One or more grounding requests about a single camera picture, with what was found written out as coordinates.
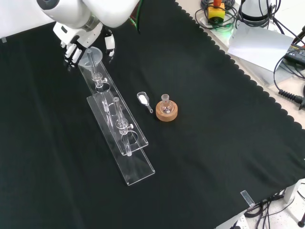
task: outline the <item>black cloth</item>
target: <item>black cloth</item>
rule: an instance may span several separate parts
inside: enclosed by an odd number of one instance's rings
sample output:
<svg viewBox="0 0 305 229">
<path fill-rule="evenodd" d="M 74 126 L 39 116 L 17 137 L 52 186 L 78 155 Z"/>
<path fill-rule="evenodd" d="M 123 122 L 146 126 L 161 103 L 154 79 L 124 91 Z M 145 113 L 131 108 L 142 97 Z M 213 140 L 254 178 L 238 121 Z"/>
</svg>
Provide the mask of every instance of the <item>black cloth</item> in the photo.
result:
<svg viewBox="0 0 305 229">
<path fill-rule="evenodd" d="M 126 186 L 54 24 L 0 46 L 1 229 L 212 229 L 305 174 L 305 134 L 173 0 L 145 0 L 141 35 L 113 29 L 105 63 L 156 173 Z M 103 38 L 94 44 L 102 48 Z M 169 94 L 176 120 L 139 104 Z"/>
</svg>

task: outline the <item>round wooden block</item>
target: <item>round wooden block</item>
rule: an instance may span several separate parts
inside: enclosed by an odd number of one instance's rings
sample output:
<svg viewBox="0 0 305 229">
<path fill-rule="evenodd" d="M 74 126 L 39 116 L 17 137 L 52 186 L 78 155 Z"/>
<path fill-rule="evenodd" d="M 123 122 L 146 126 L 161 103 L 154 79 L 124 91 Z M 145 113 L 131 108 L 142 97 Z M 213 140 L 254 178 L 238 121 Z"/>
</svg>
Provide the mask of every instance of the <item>round wooden block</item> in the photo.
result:
<svg viewBox="0 0 305 229">
<path fill-rule="evenodd" d="M 175 102 L 173 102 L 172 100 L 170 100 L 170 102 L 172 102 L 172 104 L 173 104 L 173 112 L 170 113 L 170 114 L 165 114 L 165 113 L 163 113 L 160 110 L 161 102 L 162 101 L 160 101 L 156 105 L 156 115 L 157 115 L 157 118 L 159 118 L 163 122 L 170 122 L 170 121 L 174 120 L 177 117 L 177 115 L 178 115 L 178 106 L 177 106 L 177 104 Z"/>
</svg>

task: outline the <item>glass test tube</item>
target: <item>glass test tube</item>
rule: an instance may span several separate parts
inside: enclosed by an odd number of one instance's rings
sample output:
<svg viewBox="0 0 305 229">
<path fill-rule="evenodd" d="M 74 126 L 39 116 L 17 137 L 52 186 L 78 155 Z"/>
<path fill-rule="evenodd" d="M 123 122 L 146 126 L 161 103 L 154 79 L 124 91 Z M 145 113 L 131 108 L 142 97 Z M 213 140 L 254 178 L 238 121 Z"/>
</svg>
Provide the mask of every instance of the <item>glass test tube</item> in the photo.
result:
<svg viewBox="0 0 305 229">
<path fill-rule="evenodd" d="M 92 52 L 91 49 L 87 50 L 87 55 L 88 55 L 88 59 L 89 59 L 89 62 L 90 62 L 91 69 L 92 69 L 91 78 L 95 83 L 95 89 L 102 96 L 102 105 L 103 105 L 104 111 L 108 112 L 109 108 L 108 108 L 107 100 L 106 100 L 106 97 L 105 97 L 105 94 L 104 94 L 104 91 L 103 91 L 104 81 L 102 80 L 102 74 L 97 71 L 95 60 L 94 60 L 94 57 L 93 57 L 93 52 Z"/>
<path fill-rule="evenodd" d="M 118 97 L 114 97 L 113 103 L 115 105 L 115 111 L 118 116 L 118 120 L 116 121 L 116 127 L 120 130 L 121 135 L 125 135 L 128 132 L 128 121 L 123 115 L 120 99 Z"/>
</svg>

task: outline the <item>clear acrylic rack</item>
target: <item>clear acrylic rack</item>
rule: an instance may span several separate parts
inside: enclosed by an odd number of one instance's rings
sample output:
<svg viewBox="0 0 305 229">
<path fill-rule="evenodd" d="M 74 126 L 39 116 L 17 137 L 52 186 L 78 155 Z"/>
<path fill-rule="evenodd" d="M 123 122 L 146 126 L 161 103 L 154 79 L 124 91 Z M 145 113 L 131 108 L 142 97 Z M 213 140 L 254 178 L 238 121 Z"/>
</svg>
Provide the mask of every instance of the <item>clear acrylic rack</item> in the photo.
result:
<svg viewBox="0 0 305 229">
<path fill-rule="evenodd" d="M 148 145 L 120 92 L 101 62 L 101 50 L 85 51 L 79 68 L 92 96 L 88 103 L 127 185 L 155 173 L 143 147 Z"/>
</svg>

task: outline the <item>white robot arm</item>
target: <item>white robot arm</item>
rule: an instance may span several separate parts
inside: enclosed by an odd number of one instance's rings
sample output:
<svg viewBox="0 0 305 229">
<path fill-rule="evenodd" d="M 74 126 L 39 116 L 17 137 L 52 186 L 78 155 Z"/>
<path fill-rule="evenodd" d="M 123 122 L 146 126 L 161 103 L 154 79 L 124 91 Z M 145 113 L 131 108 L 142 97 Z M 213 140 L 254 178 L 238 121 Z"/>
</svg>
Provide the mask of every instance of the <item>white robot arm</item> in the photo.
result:
<svg viewBox="0 0 305 229">
<path fill-rule="evenodd" d="M 66 48 L 65 60 L 75 66 L 84 50 L 100 35 L 103 25 L 122 25 L 139 0 L 37 0 L 42 11 L 56 21 L 53 31 Z M 114 50 L 114 37 L 106 32 L 106 47 Z"/>
</svg>

